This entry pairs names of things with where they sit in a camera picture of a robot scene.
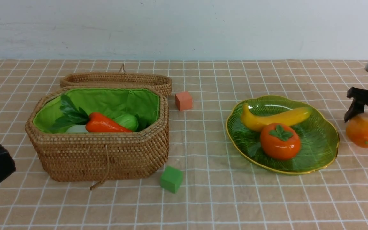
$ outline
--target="orange fruit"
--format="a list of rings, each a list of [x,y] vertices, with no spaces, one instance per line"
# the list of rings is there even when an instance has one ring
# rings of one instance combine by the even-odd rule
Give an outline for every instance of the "orange fruit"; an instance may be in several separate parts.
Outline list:
[[[355,145],[368,148],[368,113],[361,113],[349,120],[346,136]]]
[[[266,125],[260,133],[264,152],[276,160],[290,160],[301,150],[301,139],[291,127],[282,123]]]

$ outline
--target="yellow banana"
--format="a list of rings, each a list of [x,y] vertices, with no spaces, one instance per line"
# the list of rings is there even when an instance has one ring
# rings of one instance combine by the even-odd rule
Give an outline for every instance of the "yellow banana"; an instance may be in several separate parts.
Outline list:
[[[248,103],[244,103],[242,105],[241,122],[248,129],[255,132],[260,132],[263,127],[271,123],[282,123],[289,127],[299,124],[308,119],[312,112],[313,108],[311,107],[299,107],[286,112],[281,112],[279,114],[260,117],[252,114],[249,110]]]

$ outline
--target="green glass plate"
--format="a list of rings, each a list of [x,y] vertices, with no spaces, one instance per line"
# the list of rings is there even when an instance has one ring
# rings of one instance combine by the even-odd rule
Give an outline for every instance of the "green glass plate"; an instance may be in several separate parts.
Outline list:
[[[283,96],[261,96],[238,103],[226,120],[226,132],[236,149],[251,163],[264,169],[284,174],[306,174],[329,166],[337,157],[339,134],[315,108],[304,122],[291,128],[301,139],[301,150],[291,160],[280,161],[267,156],[259,144],[259,132],[249,130],[242,124],[242,104],[250,106],[257,116],[270,116],[290,109],[310,106],[303,102],[292,101]]]

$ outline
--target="wicker basket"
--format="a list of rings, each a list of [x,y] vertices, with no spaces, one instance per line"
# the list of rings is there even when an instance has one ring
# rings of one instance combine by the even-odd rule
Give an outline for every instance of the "wicker basket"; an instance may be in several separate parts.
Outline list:
[[[87,86],[103,84],[130,84],[136,86],[151,86],[162,95],[171,95],[171,78],[158,74],[126,73],[124,64],[121,64],[118,73],[112,72],[86,72],[69,74],[60,79],[60,87]]]
[[[25,124],[25,131],[50,177],[59,182],[140,179],[151,176],[168,159],[169,122],[167,98],[149,86],[119,85],[117,88],[146,88],[160,97],[159,119],[134,133],[48,134],[33,123],[35,115],[50,100],[73,88],[116,88],[115,86],[67,86],[43,97]]]

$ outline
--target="foam cube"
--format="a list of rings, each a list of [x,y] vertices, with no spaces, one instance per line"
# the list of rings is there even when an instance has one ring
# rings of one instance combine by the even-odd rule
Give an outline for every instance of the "foam cube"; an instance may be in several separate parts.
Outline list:
[[[171,166],[167,166],[165,168],[160,178],[161,188],[172,193],[177,193],[182,182],[183,182],[183,172]]]
[[[189,92],[181,92],[175,94],[175,105],[179,111],[193,108],[193,98]]]

